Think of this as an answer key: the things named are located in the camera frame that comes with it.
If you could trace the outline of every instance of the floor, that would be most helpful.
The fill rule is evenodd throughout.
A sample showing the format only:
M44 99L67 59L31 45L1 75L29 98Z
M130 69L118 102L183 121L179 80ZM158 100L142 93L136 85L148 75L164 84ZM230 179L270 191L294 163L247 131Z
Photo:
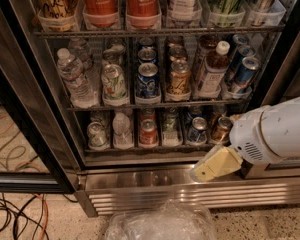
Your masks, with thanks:
M32 195L5 194L5 197L6 200L21 208ZM75 200L71 195L67 195L67 197ZM68 201L63 195L46 195L46 202L49 210L47 224L49 239L104 239L110 217L88 218L79 204ZM33 220L38 221L41 209L41 201L35 199L24 210L24 213ZM300 240L300 204L211 209L210 213L216 231L216 239L218 240ZM6 212L0 211L0 227L3 225L5 218ZM19 232L23 225L24 220L20 220ZM13 239L12 226L13 220L0 233L0 240ZM35 228L34 223L28 223L25 231L18 239L39 239L40 229L32 238Z

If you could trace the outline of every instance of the bottle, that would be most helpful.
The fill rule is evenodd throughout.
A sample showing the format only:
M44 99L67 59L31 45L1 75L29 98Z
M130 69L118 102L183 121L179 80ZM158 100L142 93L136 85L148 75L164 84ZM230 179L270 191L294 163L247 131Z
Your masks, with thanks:
M92 84L86 77L84 67L79 58L66 48L58 50L57 68L70 93L72 104L80 108L88 108L98 102Z
M227 53L230 45L226 41L220 41L215 49L205 57L204 71L201 79L196 84L200 92L212 93L217 88L229 67Z
M74 54L82 61L86 76L94 82L97 77L97 71L93 63L91 47L86 39L80 37L71 38L68 49L70 53Z
M116 113L112 127L114 130L114 143L116 145L126 145L133 142L130 119L125 114L121 112Z

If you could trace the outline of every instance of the black cable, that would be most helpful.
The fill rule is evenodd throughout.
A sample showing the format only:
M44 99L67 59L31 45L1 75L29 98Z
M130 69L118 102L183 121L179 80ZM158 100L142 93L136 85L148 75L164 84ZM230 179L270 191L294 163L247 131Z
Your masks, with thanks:
M77 200L72 200L72 199L70 199L69 197L67 197L66 195L64 195L64 194L62 194L62 195L63 195L63 197L64 197L65 199L67 199L69 202L71 202L71 203L78 203Z

